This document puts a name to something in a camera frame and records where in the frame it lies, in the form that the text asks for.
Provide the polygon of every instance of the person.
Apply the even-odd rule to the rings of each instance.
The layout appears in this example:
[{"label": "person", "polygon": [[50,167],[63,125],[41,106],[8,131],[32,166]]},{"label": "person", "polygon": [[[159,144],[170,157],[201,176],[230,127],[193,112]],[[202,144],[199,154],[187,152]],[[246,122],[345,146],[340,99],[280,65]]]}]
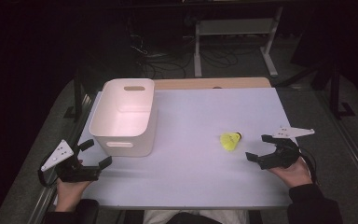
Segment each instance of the person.
[{"label": "person", "polygon": [[[343,223],[338,203],[325,198],[319,187],[312,183],[308,166],[301,158],[288,168],[277,167],[269,169],[269,171],[289,187],[289,196],[293,201],[287,208],[290,224]],[[80,202],[84,189],[89,184],[90,182],[64,183],[59,179],[57,206],[55,212],[46,214],[45,223],[77,223],[76,206]],[[229,214],[233,217],[235,214],[241,216],[237,211],[232,211]],[[145,223],[150,223],[153,220],[152,216],[153,214],[150,215],[146,211]],[[192,212],[178,212],[172,214],[167,222],[167,224],[175,223],[216,224],[221,222],[204,216],[202,213],[194,215]]]}]

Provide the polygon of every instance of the metal rail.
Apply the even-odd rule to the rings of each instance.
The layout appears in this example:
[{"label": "metal rail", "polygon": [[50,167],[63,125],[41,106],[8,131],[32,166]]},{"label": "metal rail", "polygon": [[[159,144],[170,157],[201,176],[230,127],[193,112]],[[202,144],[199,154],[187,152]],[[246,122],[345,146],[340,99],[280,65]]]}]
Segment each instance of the metal rail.
[{"label": "metal rail", "polygon": [[[70,135],[66,139],[66,142],[68,142],[69,146],[73,146],[74,144],[77,144],[81,132],[86,124],[87,118],[89,117],[89,113],[92,108],[93,99],[94,97],[90,97],[87,94],[83,98],[83,102],[81,104],[83,113],[80,115],[75,127],[73,128]],[[48,177],[48,183],[51,183],[55,178],[56,175],[54,172],[52,172],[51,175]],[[55,187],[52,187],[50,189],[43,188],[41,190],[39,194],[39,200],[37,201],[34,211],[27,222],[28,224],[42,223],[43,217],[46,211],[48,210],[48,207],[51,205],[52,201],[54,200],[56,191],[57,189]]]},{"label": "metal rail", "polygon": [[341,120],[338,120],[335,115],[331,112],[329,108],[329,103],[325,95],[321,92],[316,91],[316,97],[320,100],[322,107],[324,108],[326,115],[332,120],[333,124],[336,126],[336,129],[340,133],[345,144],[348,146],[349,153],[351,158],[358,169],[358,146],[351,138],[351,135],[348,133],[346,127],[343,125]]}]

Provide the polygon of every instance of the yellow shuttlecock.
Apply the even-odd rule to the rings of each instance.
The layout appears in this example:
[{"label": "yellow shuttlecock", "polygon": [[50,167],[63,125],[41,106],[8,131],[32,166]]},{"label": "yellow shuttlecock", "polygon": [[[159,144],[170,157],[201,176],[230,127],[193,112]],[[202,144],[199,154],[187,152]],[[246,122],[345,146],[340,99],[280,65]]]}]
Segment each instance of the yellow shuttlecock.
[{"label": "yellow shuttlecock", "polygon": [[220,135],[220,143],[225,150],[232,151],[241,138],[242,135],[240,133],[222,133],[222,135]]}]

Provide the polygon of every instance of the metal stand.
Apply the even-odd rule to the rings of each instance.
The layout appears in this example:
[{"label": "metal stand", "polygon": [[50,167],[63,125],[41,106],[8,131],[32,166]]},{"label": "metal stand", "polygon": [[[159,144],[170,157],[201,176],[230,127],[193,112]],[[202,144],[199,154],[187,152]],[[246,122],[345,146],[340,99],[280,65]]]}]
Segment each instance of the metal stand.
[{"label": "metal stand", "polygon": [[260,48],[260,51],[263,54],[264,62],[266,63],[267,69],[269,71],[269,75],[272,76],[272,77],[277,77],[278,72],[277,72],[277,69],[274,66],[274,63],[271,60],[271,57],[269,56],[269,51],[271,50],[272,41],[274,40],[275,34],[277,32],[279,20],[280,20],[281,15],[282,15],[282,10],[283,10],[283,7],[279,7],[277,9],[277,11],[275,13],[274,20],[273,20],[273,22],[271,24],[271,28],[269,30],[268,42],[267,42],[265,47]]},{"label": "metal stand", "polygon": [[[348,103],[339,103],[339,77],[340,73],[337,71],[337,65],[334,60],[329,58],[323,59],[315,65],[305,69],[297,75],[274,85],[274,87],[288,87],[303,77],[318,71],[315,78],[312,80],[311,86],[316,91],[324,90],[328,81],[330,82],[330,110],[337,119],[343,116],[355,116],[353,110]],[[344,111],[339,110],[339,105],[344,107]]]},{"label": "metal stand", "polygon": [[274,18],[247,19],[247,20],[223,20],[223,21],[199,21],[196,24],[196,48],[194,53],[195,77],[202,77],[200,61],[200,36],[201,35],[244,35],[244,34],[268,34],[266,46],[261,47],[261,53],[266,63],[269,74],[276,77],[278,72],[269,56],[272,41],[278,28],[283,7],[278,7]]}]

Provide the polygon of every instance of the white plastic bin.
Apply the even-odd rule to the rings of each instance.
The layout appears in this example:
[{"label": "white plastic bin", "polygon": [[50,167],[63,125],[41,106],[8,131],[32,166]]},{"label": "white plastic bin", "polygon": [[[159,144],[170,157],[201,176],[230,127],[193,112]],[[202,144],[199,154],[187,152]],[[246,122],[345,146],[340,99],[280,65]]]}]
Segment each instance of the white plastic bin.
[{"label": "white plastic bin", "polygon": [[154,81],[122,78],[106,82],[89,132],[108,155],[143,157],[153,148],[158,109]]}]

